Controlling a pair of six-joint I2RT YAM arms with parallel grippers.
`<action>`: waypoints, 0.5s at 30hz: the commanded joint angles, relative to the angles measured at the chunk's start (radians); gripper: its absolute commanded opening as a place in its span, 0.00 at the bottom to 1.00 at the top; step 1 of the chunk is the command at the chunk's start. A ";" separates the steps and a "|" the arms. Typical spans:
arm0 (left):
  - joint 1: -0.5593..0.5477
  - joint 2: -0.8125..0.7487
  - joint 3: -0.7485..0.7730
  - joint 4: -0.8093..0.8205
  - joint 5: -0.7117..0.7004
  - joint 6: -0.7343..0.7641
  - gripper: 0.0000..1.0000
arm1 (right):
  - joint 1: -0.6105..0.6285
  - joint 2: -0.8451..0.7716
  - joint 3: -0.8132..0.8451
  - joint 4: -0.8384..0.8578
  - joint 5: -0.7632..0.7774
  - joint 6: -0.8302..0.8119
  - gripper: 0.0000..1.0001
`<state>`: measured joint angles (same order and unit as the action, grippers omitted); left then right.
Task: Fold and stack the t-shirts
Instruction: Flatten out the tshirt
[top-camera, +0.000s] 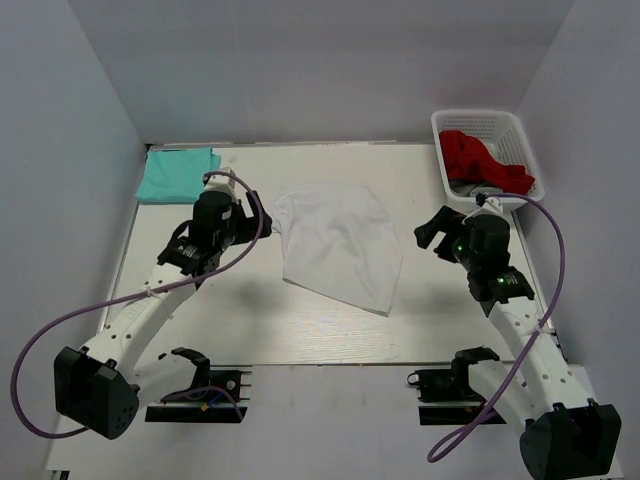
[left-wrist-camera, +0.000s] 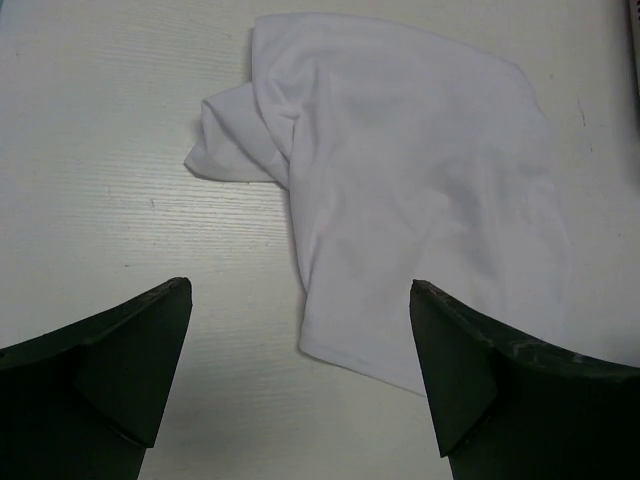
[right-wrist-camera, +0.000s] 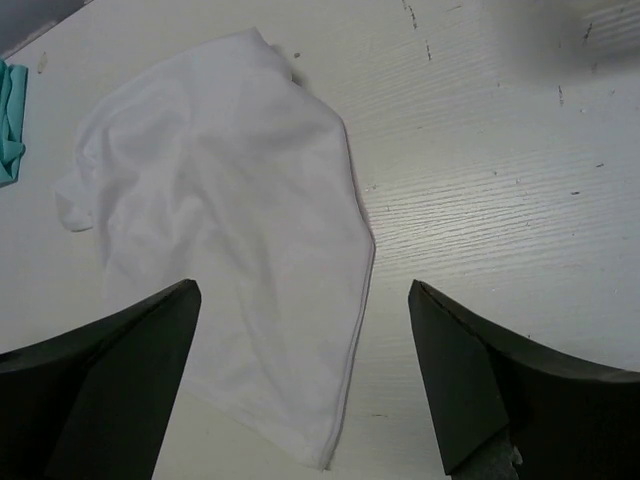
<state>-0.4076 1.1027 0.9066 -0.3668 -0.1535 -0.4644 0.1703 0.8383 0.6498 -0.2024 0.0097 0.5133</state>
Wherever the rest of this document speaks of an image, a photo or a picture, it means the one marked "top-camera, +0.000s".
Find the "white t-shirt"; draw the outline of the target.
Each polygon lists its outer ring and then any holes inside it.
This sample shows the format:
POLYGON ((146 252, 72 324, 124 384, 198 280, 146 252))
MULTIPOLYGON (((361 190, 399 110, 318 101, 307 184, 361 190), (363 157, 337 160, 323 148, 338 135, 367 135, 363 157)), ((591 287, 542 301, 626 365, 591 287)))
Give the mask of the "white t-shirt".
POLYGON ((364 186, 294 185, 272 206, 284 281, 382 316, 390 314, 403 253, 395 226, 364 186))

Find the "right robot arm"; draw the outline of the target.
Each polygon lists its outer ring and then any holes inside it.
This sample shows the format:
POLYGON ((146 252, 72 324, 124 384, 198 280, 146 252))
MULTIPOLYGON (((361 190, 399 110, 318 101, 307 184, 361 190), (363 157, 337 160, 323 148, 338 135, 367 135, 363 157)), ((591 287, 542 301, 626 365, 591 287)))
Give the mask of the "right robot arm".
POLYGON ((576 379, 551 333, 540 322, 535 293, 510 263, 510 225, 482 207, 465 215, 443 206, 415 229, 425 249, 437 234, 442 260, 461 265, 469 291, 514 357, 507 367, 489 347, 455 353, 446 369, 418 370, 407 378, 426 404, 472 402, 471 420, 499 416, 519 438, 519 451, 534 479, 576 479, 608 473, 621 419, 598 403, 576 379))

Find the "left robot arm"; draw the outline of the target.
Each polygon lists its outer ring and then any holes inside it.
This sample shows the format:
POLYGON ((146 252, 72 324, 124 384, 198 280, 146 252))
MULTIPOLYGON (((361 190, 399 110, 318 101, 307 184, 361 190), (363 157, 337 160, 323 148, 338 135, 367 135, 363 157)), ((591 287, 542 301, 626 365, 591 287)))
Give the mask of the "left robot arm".
POLYGON ((57 355, 54 386, 60 414, 113 440, 149 404, 226 393, 212 383, 211 362, 196 350, 175 347, 149 364, 139 360, 174 312, 200 288, 205 275, 218 272, 228 247, 270 236, 271 219, 257 192, 246 197, 250 215, 231 194, 201 194, 191 219, 174 230, 159 254, 141 298, 126 301, 120 313, 82 347, 66 347, 57 355))

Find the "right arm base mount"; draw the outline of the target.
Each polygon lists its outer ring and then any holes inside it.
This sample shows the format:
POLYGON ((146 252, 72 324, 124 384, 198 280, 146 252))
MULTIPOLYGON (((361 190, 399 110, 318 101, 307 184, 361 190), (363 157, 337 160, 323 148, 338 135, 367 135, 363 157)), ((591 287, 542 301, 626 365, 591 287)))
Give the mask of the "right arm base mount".
POLYGON ((475 347, 455 353, 446 368, 416 370, 407 376, 407 385, 417 390, 421 426, 463 426, 474 420, 486 399, 473 391, 469 367, 481 361, 499 361, 490 348, 475 347))

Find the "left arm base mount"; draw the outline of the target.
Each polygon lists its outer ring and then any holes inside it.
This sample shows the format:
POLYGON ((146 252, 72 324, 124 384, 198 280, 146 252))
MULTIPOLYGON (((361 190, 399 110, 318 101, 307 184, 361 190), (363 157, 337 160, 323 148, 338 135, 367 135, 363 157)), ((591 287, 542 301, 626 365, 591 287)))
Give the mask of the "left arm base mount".
POLYGON ((185 360, 191 380, 188 387, 163 394, 146 408, 147 423, 240 424, 247 413, 251 370, 213 366, 202 353, 179 347, 172 360, 185 360))

